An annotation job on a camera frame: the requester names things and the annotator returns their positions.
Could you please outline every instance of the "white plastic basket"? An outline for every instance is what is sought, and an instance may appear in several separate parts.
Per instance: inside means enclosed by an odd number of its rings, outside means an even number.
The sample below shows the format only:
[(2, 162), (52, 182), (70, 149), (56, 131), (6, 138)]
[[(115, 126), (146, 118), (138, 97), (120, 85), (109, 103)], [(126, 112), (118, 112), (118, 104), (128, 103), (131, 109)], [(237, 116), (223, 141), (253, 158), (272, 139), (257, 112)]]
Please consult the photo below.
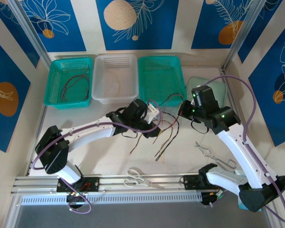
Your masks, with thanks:
[(97, 56), (92, 97), (103, 104), (130, 103), (138, 96), (137, 58), (132, 54)]

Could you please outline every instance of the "white scissors handle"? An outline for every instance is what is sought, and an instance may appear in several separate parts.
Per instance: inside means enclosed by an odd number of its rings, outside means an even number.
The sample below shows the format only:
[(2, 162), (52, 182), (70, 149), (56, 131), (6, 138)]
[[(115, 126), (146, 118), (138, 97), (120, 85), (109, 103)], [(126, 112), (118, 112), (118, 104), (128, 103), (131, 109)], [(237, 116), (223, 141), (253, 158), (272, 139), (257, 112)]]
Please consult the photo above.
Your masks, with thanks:
[(138, 171), (133, 170), (133, 169), (129, 169), (127, 176), (130, 178), (127, 178), (124, 180), (124, 185), (130, 188), (139, 186), (139, 185), (143, 185), (143, 186), (150, 186), (150, 181), (146, 180), (145, 178), (143, 178)]

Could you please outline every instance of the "metal frame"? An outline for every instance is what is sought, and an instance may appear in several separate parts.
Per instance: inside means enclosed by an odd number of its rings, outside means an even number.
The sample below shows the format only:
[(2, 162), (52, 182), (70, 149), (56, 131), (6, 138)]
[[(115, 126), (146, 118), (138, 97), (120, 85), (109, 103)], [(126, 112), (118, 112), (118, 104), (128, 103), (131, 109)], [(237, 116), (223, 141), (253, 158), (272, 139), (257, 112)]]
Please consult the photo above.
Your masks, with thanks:
[(254, 2), (252, 3), (251, 8), (244, 19), (244, 23), (241, 26), (239, 32), (237, 33), (237, 36), (234, 39), (228, 52), (228, 55), (225, 59), (225, 62), (223, 63), (223, 71), (226, 71), (228, 69), (233, 58), (238, 54), (239, 49), (241, 48), (244, 40), (246, 39), (251, 27), (255, 23), (265, 3), (266, 0), (254, 0)]
[[(9, 3), (9, 7), (14, 13), (15, 17), (17, 18), (18, 22), (20, 23), (22, 29), (25, 31), (26, 35), (28, 36), (30, 42), (36, 49), (37, 53), (40, 55), (40, 58), (43, 60), (46, 67), (49, 69), (51, 64), (51, 60), (48, 56), (48, 53), (40, 40), (37, 32), (35, 31), (33, 25), (31, 24), (28, 16), (26, 15), (25, 11), (23, 10), (21, 4), (18, 0), (7, 0)], [(238, 32), (229, 53), (222, 65), (220, 74), (225, 74), (226, 69), (229, 67), (230, 63), (232, 62), (233, 58), (238, 53), (241, 45), (243, 44), (245, 38), (247, 37), (251, 27), (253, 26), (255, 20), (258, 17), (264, 3), (266, 0), (255, 0), (252, 4), (251, 9), (249, 10), (245, 21)], [(237, 105), (233, 98), (233, 95), (230, 90), (230, 84), (226, 78), (222, 79), (223, 82), (226, 84), (229, 93), (228, 99), (230, 101), (231, 107), (235, 110), (237, 114), (239, 114)], [(45, 117), (46, 107), (43, 109), (41, 119), (40, 119), (40, 126), (36, 132), (36, 139), (40, 135), (41, 126)], [(30, 155), (28, 158), (28, 165), (25, 171), (25, 174), (29, 174), (29, 168), (31, 164), (31, 160), (34, 156), (34, 153)], [(100, 185), (99, 191), (94, 193), (89, 193), (89, 196), (95, 195), (120, 195), (120, 194), (163, 194), (163, 193), (171, 193), (171, 194), (183, 194), (183, 193), (196, 193), (199, 194), (201, 192), (213, 191), (213, 190), (203, 190), (203, 191), (196, 191), (191, 190), (187, 191), (184, 189), (184, 186), (180, 183), (180, 178), (184, 175), (184, 173), (180, 174), (151, 174), (151, 175), (142, 175), (144, 178), (155, 182), (157, 184), (162, 185), (165, 189), (153, 189), (150, 187), (140, 186), (135, 188), (128, 188), (124, 186), (123, 181), (126, 178), (125, 175), (109, 175), (109, 176), (98, 176), (100, 177)], [(16, 224), (17, 216), (21, 207), (21, 203), (25, 197), (34, 197), (34, 196), (45, 196), (45, 197), (52, 197), (52, 198), (61, 198), (62, 196), (65, 198), (67, 195), (66, 193), (57, 193), (57, 177), (56, 176), (45, 176), (45, 177), (17, 177), (14, 182), (14, 186), (11, 191), (11, 196), (13, 197), (11, 206), (4, 224), (4, 227), (14, 227)], [(275, 204), (271, 203), (270, 207), (273, 207), (276, 210)], [(268, 214), (268, 217), (271, 221), (276, 221), (275, 217)]]
[(40, 37), (35, 31), (32, 23), (30, 22), (21, 4), (19, 3), (18, 0), (7, 0), (7, 2), (9, 4), (10, 10), (15, 15), (23, 31), (25, 32), (28, 39), (32, 43), (33, 47), (37, 51), (38, 55), (44, 62), (44, 65), (46, 66), (47, 69), (49, 69), (52, 61), (50, 57), (48, 56), (48, 52), (46, 48), (44, 47)]

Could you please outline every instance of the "cable connector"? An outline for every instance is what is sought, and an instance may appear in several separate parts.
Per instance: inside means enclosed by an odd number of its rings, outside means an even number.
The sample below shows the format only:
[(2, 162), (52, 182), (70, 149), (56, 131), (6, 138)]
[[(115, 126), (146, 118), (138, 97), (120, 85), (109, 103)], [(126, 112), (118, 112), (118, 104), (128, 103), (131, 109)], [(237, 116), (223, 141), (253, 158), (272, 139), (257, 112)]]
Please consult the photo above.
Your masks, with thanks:
[(148, 124), (150, 124), (152, 122), (152, 120), (158, 116), (159, 113), (160, 113), (160, 111), (158, 111), (152, 104), (149, 104), (148, 105), (148, 113), (146, 116), (146, 120), (148, 121)]

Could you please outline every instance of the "grey floor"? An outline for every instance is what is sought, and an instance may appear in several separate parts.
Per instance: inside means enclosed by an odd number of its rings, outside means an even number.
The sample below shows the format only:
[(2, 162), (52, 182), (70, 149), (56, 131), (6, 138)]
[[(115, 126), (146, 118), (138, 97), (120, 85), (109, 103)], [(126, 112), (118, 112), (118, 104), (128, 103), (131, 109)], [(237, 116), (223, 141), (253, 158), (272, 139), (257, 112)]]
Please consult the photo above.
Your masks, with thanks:
[(21, 206), (17, 228), (267, 228), (266, 213), (238, 209), (228, 194), (213, 208), (201, 203), (99, 204), (87, 215), (67, 206)]

